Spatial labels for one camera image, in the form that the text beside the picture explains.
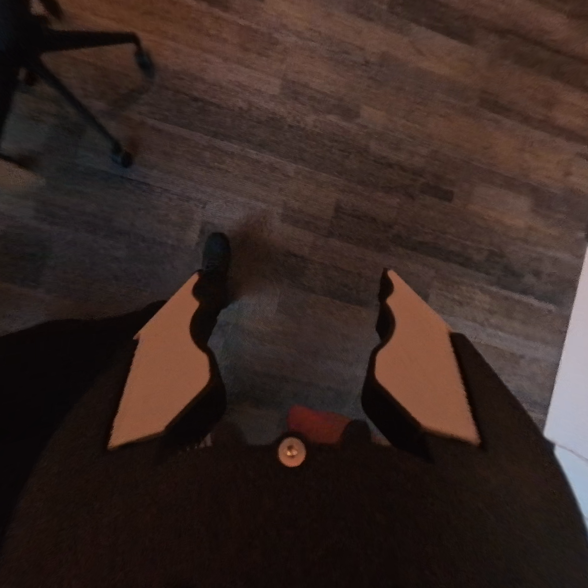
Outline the red object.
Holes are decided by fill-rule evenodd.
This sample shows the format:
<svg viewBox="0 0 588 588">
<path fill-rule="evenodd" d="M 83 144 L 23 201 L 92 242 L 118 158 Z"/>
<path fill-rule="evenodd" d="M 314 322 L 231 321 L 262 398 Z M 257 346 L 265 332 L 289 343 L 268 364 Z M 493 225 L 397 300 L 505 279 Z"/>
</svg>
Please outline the red object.
<svg viewBox="0 0 588 588">
<path fill-rule="evenodd" d="M 338 413 L 292 406 L 286 416 L 289 432 L 318 445 L 337 445 L 341 442 L 351 419 Z"/>
</svg>

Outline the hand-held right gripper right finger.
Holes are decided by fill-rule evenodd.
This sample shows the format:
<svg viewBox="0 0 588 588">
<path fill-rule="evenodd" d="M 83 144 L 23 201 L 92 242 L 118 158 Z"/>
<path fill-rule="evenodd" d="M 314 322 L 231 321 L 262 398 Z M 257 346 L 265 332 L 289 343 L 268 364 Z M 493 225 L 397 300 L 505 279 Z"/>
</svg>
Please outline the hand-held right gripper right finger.
<svg viewBox="0 0 588 588">
<path fill-rule="evenodd" d="M 393 270 L 383 269 L 362 408 L 396 449 L 429 460 L 430 436 L 481 447 L 447 323 Z"/>
</svg>

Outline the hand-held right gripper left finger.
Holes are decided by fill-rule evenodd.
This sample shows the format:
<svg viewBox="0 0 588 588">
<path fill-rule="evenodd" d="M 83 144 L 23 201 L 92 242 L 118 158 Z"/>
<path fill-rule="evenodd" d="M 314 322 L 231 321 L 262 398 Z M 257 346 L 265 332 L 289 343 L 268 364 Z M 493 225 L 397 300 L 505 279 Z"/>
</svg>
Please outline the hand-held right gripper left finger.
<svg viewBox="0 0 588 588">
<path fill-rule="evenodd" d="M 163 435 L 200 445 L 223 414 L 226 401 L 213 375 L 215 361 L 191 329 L 202 311 L 195 293 L 201 279 L 201 271 L 188 278 L 134 336 L 109 451 Z"/>
</svg>

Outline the person's black shoe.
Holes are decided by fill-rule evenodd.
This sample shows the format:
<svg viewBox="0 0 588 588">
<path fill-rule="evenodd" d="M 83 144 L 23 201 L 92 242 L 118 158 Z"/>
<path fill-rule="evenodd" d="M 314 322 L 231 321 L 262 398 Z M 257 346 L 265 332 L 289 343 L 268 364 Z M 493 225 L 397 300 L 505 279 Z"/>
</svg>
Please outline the person's black shoe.
<svg viewBox="0 0 588 588">
<path fill-rule="evenodd" d="M 228 236 L 223 232 L 211 233 L 204 244 L 201 277 L 197 285 L 202 301 L 216 313 L 229 305 L 231 265 L 232 248 Z"/>
</svg>

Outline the white panel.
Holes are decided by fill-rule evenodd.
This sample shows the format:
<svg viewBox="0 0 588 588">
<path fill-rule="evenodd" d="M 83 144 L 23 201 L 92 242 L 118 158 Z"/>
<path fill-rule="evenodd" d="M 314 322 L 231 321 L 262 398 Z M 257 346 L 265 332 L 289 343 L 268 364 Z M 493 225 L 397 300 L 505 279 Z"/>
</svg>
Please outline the white panel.
<svg viewBox="0 0 588 588">
<path fill-rule="evenodd" d="M 554 444 L 579 508 L 587 519 L 587 255 L 548 408 L 545 437 Z"/>
</svg>

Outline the office chair base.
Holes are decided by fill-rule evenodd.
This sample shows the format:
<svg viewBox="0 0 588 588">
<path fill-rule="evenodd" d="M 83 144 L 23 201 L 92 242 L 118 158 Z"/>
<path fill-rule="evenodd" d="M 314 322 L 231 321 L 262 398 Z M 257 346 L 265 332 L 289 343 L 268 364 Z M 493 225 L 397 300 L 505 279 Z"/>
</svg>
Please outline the office chair base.
<svg viewBox="0 0 588 588">
<path fill-rule="evenodd" d="M 63 18 L 61 5 L 58 1 L 40 1 L 39 4 L 43 8 L 43 14 L 33 11 L 31 1 L 1 1 L 1 136 L 4 136 L 19 76 L 23 71 L 26 72 L 28 84 L 34 84 L 40 79 L 58 92 L 108 141 L 112 160 L 123 168 L 130 167 L 133 164 L 132 155 L 46 66 L 42 56 L 81 49 L 133 45 L 138 68 L 145 77 L 153 78 L 155 66 L 151 55 L 143 47 L 137 34 L 132 32 L 54 29 L 49 19 Z"/>
</svg>

